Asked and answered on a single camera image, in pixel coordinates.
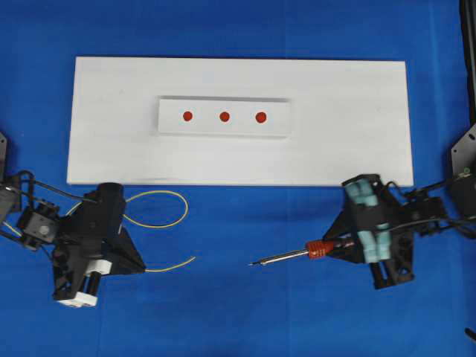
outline blue fabric surface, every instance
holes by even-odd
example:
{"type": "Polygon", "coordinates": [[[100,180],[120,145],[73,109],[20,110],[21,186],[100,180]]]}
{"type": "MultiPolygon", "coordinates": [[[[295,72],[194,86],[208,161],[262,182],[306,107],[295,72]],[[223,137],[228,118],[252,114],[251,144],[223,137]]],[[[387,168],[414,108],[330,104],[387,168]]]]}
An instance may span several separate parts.
{"type": "MultiPolygon", "coordinates": [[[[418,185],[445,176],[448,148],[469,127],[456,0],[4,0],[0,131],[11,141],[8,170],[32,170],[77,194],[93,187],[65,183],[76,55],[404,60],[418,185]]],[[[417,238],[415,281],[375,291],[365,265],[303,258],[247,267],[321,237],[341,209],[340,189],[176,189],[190,200],[182,224],[126,226],[147,263],[197,260],[164,274],[108,277],[96,309],[54,303],[46,258],[0,240],[0,354],[474,355],[463,334],[476,327],[473,242],[452,232],[417,238]]],[[[63,213],[71,207],[41,196],[63,213]]],[[[128,207],[157,223],[180,211],[167,197],[128,207]]]]}

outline red circle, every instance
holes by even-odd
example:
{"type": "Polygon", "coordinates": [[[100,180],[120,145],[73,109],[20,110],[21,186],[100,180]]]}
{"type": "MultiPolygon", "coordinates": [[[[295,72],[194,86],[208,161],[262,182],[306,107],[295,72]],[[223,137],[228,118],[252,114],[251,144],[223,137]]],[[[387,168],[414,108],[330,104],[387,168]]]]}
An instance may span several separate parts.
{"type": "Polygon", "coordinates": [[[266,121],[266,113],[265,112],[259,112],[256,114],[256,121],[260,124],[264,123],[266,121]]]}
{"type": "Polygon", "coordinates": [[[230,120],[230,114],[228,112],[222,112],[220,114],[220,120],[223,122],[223,123],[226,123],[227,121],[230,120]]]}
{"type": "Polygon", "coordinates": [[[184,113],[184,120],[185,120],[185,121],[191,121],[192,118],[193,118],[192,112],[185,112],[185,113],[184,113]]]}

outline metal shaft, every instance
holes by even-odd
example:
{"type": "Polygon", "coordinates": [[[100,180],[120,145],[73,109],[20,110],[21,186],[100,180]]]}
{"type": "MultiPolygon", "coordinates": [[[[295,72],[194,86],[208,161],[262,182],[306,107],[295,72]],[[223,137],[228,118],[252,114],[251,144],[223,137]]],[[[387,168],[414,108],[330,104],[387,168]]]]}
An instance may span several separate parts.
{"type": "Polygon", "coordinates": [[[250,263],[250,266],[255,266],[256,264],[260,264],[265,266],[269,263],[279,262],[280,260],[286,260],[291,258],[300,257],[301,255],[307,255],[309,251],[307,249],[301,249],[300,251],[290,251],[289,253],[274,255],[273,257],[262,258],[257,262],[250,263]]]}

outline white board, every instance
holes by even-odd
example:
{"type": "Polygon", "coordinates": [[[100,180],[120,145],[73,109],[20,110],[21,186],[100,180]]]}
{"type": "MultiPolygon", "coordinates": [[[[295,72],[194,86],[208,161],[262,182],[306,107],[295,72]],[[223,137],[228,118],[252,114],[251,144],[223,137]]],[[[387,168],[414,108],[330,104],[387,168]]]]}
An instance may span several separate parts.
{"type": "Polygon", "coordinates": [[[339,185],[360,173],[413,184],[404,62],[76,60],[70,184],[339,185]]]}

